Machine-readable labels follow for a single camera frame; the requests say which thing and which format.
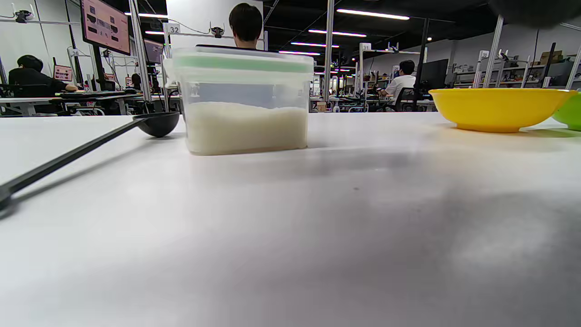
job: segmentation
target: monitor screen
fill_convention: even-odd
[[[105,80],[107,80],[107,81],[115,81],[115,74],[107,74],[107,73],[105,73]]]
[[[149,41],[144,39],[145,43],[145,54],[147,55],[147,61],[153,63],[162,62],[162,49],[163,44]]]
[[[73,69],[67,66],[55,65],[55,72],[53,74],[55,80],[72,83],[73,82]]]
[[[130,55],[129,18],[101,0],[81,0],[83,40]]]

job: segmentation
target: green bowl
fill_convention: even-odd
[[[553,118],[569,126],[569,129],[581,131],[581,93],[570,98],[560,107]]]

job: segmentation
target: bowl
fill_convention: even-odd
[[[438,111],[459,129],[516,133],[549,118],[577,91],[549,88],[431,90]]]
[[[553,118],[557,122],[567,124],[569,129],[581,131],[581,93],[574,95],[557,109]]]

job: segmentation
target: cardboard box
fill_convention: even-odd
[[[543,53],[541,54],[541,58],[542,58],[542,57],[548,57],[550,54],[551,54],[551,51],[546,51],[546,52],[543,52]],[[562,55],[562,54],[563,54],[563,50],[558,50],[558,51],[554,51],[554,52],[553,52],[553,55],[554,55],[554,56],[560,56],[560,55]]]
[[[551,60],[551,63],[558,63],[561,60],[563,60],[563,56],[562,55],[555,55],[555,56],[553,56],[553,59]],[[549,62],[548,56],[541,57],[541,65],[546,65],[546,64],[548,64],[548,62]]]

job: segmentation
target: yellow bowl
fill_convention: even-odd
[[[549,118],[577,91],[549,88],[431,90],[438,111],[459,129],[516,133]]]

